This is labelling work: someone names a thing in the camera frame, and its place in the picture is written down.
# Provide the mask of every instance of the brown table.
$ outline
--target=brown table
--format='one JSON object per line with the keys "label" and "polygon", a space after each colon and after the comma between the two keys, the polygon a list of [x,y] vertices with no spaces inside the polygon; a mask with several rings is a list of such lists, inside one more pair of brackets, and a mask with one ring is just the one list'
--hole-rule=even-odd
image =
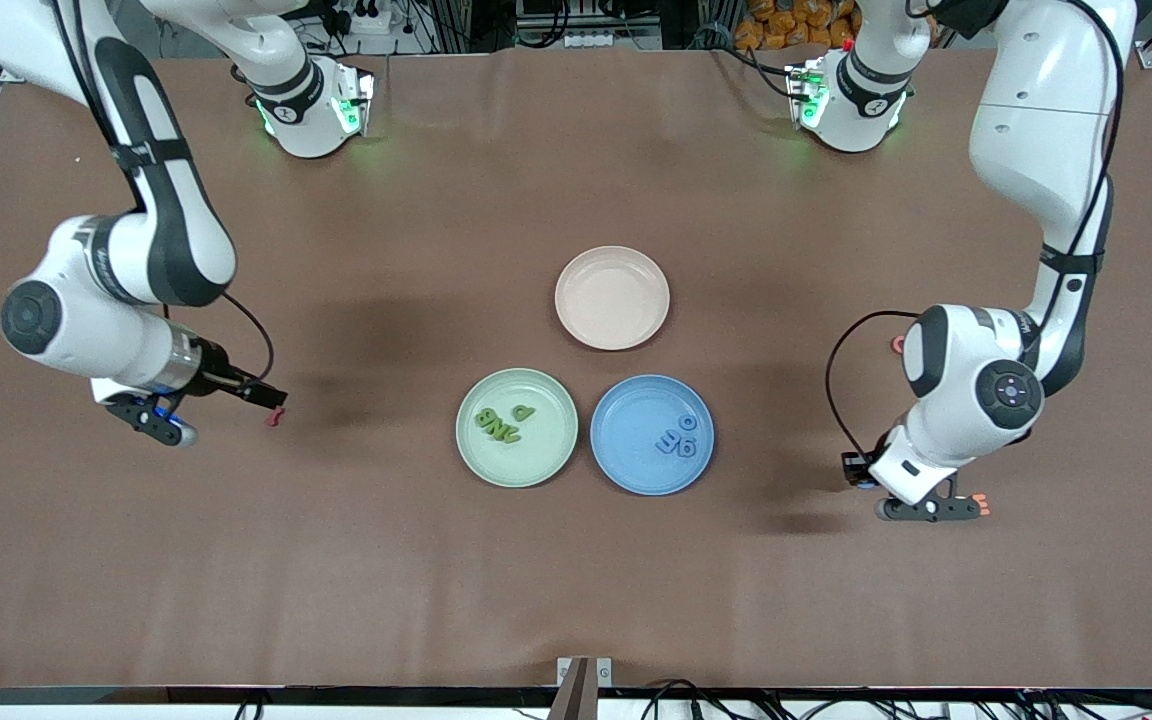
{"label": "brown table", "polygon": [[[189,401],[200,445],[166,450],[0,338],[0,685],[529,684],[573,653],[614,657],[622,684],[1152,685],[1152,73],[1126,83],[1087,365],[1030,441],[964,472],[995,514],[881,523],[838,470],[823,362],[847,324],[1029,301],[1037,223],[967,156],[992,59],[929,54],[864,156],[795,135],[729,58],[364,59],[374,137],[314,161],[262,136],[226,63],[165,61],[291,402],[274,430]],[[5,89],[0,302],[59,220],[127,204],[85,111]],[[634,351],[591,351],[553,311],[563,264],[602,243],[669,278]],[[229,306],[175,316],[260,365]],[[901,329],[838,362],[865,442],[911,401]],[[543,486],[488,486],[452,419],[516,365],[583,420],[628,376],[690,382],[712,467],[630,497],[582,437]]]}

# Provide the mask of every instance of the plate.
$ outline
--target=plate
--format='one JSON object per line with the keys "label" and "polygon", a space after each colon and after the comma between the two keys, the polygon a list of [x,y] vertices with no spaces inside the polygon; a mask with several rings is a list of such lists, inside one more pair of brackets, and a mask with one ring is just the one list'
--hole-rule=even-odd
{"label": "plate", "polygon": [[669,495],[695,483],[714,452],[705,401],[666,376],[616,384],[598,402],[590,442],[602,472],[639,495]]}
{"label": "plate", "polygon": [[524,488],[567,464],[579,432],[567,388],[540,370],[511,367],[477,382],[456,414],[456,447],[488,483]]}
{"label": "plate", "polygon": [[596,247],[558,275],[554,306],[576,340],[599,350],[627,350],[660,329],[669,313],[669,283],[644,253]]}

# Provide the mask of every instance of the blue plate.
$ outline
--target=blue plate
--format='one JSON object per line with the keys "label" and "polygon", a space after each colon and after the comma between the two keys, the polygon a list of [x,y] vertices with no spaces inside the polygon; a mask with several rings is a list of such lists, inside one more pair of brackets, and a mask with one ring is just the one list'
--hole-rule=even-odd
{"label": "blue plate", "polygon": [[599,468],[639,495],[669,495],[690,486],[714,452],[714,422],[705,401],[664,376],[617,382],[598,401],[590,425]]}

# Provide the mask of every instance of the round black joint cover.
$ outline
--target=round black joint cover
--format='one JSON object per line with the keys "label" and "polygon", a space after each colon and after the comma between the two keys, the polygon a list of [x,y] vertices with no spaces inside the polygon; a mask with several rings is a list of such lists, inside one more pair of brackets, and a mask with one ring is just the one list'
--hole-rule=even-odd
{"label": "round black joint cover", "polygon": [[12,347],[25,355],[47,350],[60,331],[60,297],[41,281],[12,288],[0,310],[0,327]]}
{"label": "round black joint cover", "polygon": [[1023,429],[1043,407],[1043,385],[1015,359],[995,359],[980,367],[977,401],[998,427]]}

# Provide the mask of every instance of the green plate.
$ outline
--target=green plate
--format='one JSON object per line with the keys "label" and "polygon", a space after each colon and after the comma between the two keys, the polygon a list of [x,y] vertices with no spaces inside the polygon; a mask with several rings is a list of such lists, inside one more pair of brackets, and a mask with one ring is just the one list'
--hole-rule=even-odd
{"label": "green plate", "polygon": [[567,464],[576,447],[576,404],[540,370],[513,367],[483,378],[456,414],[456,447],[488,483],[524,488]]}

